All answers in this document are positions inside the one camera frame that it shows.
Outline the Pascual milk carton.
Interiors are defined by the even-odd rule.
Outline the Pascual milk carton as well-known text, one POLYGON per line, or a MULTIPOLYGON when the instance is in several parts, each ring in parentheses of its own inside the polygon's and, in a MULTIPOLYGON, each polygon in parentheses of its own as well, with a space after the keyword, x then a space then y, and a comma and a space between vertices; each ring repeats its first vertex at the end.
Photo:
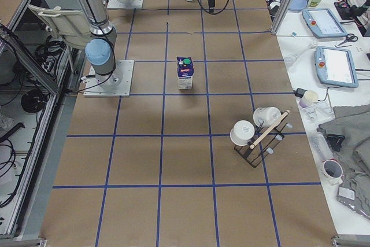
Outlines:
POLYGON ((194 64, 191 57, 177 58, 177 77, 179 90, 192 89, 194 64))

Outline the cream lavender cup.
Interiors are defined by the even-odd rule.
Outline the cream lavender cup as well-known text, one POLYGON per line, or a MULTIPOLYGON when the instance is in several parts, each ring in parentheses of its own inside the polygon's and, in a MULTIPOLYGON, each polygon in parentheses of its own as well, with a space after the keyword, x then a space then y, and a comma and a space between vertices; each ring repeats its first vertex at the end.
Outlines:
POLYGON ((299 105, 302 108, 307 108, 318 102, 319 96, 315 91, 307 90, 304 92, 302 98, 299 101, 299 105))

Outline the upper teach pendant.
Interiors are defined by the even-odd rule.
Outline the upper teach pendant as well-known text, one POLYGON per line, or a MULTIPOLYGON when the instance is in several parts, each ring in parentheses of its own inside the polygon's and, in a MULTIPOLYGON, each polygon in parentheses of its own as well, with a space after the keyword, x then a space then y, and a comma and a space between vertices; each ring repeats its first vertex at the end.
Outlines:
POLYGON ((302 17, 317 38, 340 38, 347 35, 339 20, 327 8, 304 9, 302 17))

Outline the teach pendant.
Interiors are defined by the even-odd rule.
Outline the teach pendant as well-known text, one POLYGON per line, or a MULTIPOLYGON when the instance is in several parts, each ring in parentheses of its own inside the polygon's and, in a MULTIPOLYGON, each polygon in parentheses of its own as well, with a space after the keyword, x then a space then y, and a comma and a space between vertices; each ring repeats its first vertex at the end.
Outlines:
POLYGON ((347 49, 316 47, 316 74, 321 84, 357 88, 358 79, 352 53, 347 49))
POLYGON ((302 17, 317 38, 340 38, 347 35, 339 20, 327 8, 304 9, 302 17))

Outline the black power adapter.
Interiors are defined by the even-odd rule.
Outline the black power adapter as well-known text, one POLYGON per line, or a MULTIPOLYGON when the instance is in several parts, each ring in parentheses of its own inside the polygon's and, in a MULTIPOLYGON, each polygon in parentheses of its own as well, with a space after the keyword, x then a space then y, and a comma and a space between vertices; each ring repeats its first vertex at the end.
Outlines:
POLYGON ((307 90, 302 89, 302 88, 297 88, 293 90, 294 95, 298 98, 302 98, 306 92, 307 90))

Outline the white mug on rack front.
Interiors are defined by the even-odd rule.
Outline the white mug on rack front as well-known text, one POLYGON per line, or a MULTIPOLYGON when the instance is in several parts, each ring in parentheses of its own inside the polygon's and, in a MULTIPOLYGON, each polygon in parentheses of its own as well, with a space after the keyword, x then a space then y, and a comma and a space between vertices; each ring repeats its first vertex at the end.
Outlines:
POLYGON ((254 134, 254 125, 247 120, 240 120, 230 131, 230 139, 237 146, 246 146, 254 134))

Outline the lower teach pendant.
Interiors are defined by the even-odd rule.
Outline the lower teach pendant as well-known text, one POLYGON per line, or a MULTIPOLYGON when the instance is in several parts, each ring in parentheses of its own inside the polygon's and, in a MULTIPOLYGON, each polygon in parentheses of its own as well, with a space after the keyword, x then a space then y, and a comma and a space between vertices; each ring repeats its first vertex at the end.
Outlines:
POLYGON ((352 53, 347 49, 316 47, 316 74, 321 84, 357 88, 358 79, 352 53))

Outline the black scissors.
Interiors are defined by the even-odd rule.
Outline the black scissors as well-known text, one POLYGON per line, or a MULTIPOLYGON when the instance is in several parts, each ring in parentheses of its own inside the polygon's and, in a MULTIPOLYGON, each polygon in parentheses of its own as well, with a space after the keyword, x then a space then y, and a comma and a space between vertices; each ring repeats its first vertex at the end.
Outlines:
POLYGON ((335 45, 335 47, 341 47, 345 43, 356 42, 356 41, 358 41, 358 36, 356 36, 355 34, 349 33, 346 35, 345 39, 341 43, 335 45))

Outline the grey cloth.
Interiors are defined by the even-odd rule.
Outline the grey cloth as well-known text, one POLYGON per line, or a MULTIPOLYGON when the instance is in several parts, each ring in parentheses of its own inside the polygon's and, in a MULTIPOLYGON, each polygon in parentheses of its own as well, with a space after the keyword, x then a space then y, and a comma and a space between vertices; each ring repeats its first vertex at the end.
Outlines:
POLYGON ((317 130, 343 169, 336 200, 369 219, 369 105, 335 107, 334 114, 317 130))

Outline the white red rimmed mug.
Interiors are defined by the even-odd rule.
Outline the white red rimmed mug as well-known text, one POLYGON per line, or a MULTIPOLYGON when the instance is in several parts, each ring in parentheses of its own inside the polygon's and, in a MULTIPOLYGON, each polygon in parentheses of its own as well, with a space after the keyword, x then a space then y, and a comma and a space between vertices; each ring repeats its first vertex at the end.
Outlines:
POLYGON ((320 164, 320 173, 324 180, 330 185, 340 185, 343 183, 343 168, 335 159, 324 160, 320 164))

